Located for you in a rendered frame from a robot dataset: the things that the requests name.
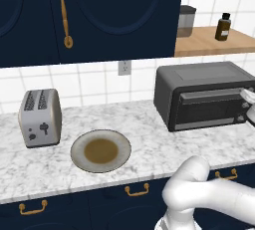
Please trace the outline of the brown bottle with black cap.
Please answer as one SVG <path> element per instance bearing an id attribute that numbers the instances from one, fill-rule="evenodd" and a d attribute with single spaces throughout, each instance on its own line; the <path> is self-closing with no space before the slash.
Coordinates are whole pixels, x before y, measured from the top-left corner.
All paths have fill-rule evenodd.
<path id="1" fill-rule="evenodd" d="M 231 26 L 230 14 L 223 13 L 222 17 L 219 19 L 217 24 L 215 39 L 217 41 L 226 41 L 229 35 L 230 26 Z"/>

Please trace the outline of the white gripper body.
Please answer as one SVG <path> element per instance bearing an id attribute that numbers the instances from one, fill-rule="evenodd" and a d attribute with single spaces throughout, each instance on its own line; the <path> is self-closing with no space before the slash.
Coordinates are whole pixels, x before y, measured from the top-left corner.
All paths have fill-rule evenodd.
<path id="1" fill-rule="evenodd" d="M 249 104 L 255 104 L 255 93 L 243 89 L 240 93 L 240 96 Z"/>

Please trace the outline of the wooden wall shelf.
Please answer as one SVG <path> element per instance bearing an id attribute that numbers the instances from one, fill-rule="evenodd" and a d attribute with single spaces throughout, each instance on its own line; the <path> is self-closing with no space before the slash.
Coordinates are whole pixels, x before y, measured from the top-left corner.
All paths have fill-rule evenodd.
<path id="1" fill-rule="evenodd" d="M 255 38 L 231 29 L 226 41 L 217 41 L 215 32 L 215 27 L 194 27 L 189 37 L 176 39 L 174 57 L 255 53 Z"/>

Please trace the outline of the navy wall cupboard door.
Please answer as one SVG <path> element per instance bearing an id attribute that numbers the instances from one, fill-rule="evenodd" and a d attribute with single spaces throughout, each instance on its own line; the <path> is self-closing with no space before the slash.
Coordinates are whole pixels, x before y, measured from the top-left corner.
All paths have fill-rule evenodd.
<path id="1" fill-rule="evenodd" d="M 181 0 L 65 0 L 71 49 L 61 1 L 50 1 L 62 64 L 174 55 Z"/>
<path id="2" fill-rule="evenodd" d="M 0 0 L 0 68 L 59 62 L 50 0 Z"/>

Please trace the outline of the grey jar with dark lid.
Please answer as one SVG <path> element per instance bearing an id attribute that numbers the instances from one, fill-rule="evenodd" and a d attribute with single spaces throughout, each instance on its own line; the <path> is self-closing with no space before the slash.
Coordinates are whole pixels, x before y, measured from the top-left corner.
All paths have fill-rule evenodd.
<path id="1" fill-rule="evenodd" d="M 189 37 L 192 34 L 196 9 L 189 5 L 181 5 L 177 27 L 177 37 Z"/>

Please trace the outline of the navy base cupboard front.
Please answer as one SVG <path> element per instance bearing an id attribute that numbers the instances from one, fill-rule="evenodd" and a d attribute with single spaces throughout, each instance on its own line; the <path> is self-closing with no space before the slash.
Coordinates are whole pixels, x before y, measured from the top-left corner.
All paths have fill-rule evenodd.
<path id="1" fill-rule="evenodd" d="M 149 193 L 129 197 L 126 185 L 149 183 Z M 88 193 L 93 230 L 154 230 L 166 205 L 162 189 L 167 178 L 91 190 Z"/>
<path id="2" fill-rule="evenodd" d="M 211 170 L 208 179 L 215 179 L 216 171 L 229 172 L 232 168 L 237 170 L 238 177 L 231 181 L 255 188 L 255 163 Z M 208 221 L 207 225 L 204 226 L 204 230 L 255 230 L 255 226 L 220 212 L 213 210 L 206 210 L 206 212 Z"/>
<path id="3" fill-rule="evenodd" d="M 22 216 L 19 201 L 0 204 L 0 230 L 91 230 L 88 197 L 82 192 L 43 197 L 48 201 L 40 214 Z"/>

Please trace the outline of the toaster oven glass door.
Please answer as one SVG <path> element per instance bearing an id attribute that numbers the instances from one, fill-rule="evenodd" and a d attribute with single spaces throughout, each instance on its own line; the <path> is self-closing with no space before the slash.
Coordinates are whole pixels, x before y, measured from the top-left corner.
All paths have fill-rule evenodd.
<path id="1" fill-rule="evenodd" d="M 169 120 L 170 131 L 244 123 L 248 119 L 248 111 L 254 105 L 248 103 L 249 108 L 243 109 L 242 104 L 247 102 L 242 97 L 240 100 L 183 105 L 180 95 L 177 109 Z M 237 121 L 239 115 L 244 116 L 243 122 Z"/>

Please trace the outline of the dark grey toaster oven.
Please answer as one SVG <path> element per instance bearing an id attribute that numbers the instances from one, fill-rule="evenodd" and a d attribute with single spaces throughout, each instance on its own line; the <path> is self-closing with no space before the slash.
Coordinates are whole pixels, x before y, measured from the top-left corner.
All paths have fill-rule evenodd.
<path id="1" fill-rule="evenodd" d="M 255 93 L 255 77 L 232 62 L 161 66 L 156 70 L 153 103 L 169 130 L 169 120 L 181 93 L 235 88 Z M 246 121 L 255 126 L 252 110 L 255 105 L 248 111 Z"/>

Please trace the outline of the silver two-slot toaster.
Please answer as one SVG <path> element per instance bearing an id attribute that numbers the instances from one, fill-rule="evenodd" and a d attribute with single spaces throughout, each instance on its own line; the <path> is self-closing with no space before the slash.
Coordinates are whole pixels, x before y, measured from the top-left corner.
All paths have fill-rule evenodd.
<path id="1" fill-rule="evenodd" d="M 57 145 L 62 132 L 57 90 L 27 91 L 19 109 L 18 122 L 27 148 Z"/>

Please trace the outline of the grey plate with brown centre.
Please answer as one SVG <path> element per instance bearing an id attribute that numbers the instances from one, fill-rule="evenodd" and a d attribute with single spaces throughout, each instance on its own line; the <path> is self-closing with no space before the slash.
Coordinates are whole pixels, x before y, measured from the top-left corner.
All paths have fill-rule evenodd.
<path id="1" fill-rule="evenodd" d="M 91 173 L 111 172 L 129 159 L 131 145 L 121 133 L 96 129 L 80 135 L 71 147 L 71 159 L 80 169 Z"/>

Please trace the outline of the grey wall power outlet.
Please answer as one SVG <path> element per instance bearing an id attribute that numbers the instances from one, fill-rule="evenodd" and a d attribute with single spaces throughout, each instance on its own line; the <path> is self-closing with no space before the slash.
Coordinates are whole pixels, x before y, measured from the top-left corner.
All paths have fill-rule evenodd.
<path id="1" fill-rule="evenodd" d="M 131 60 L 128 61 L 119 61 L 119 75 L 128 76 L 131 74 Z"/>

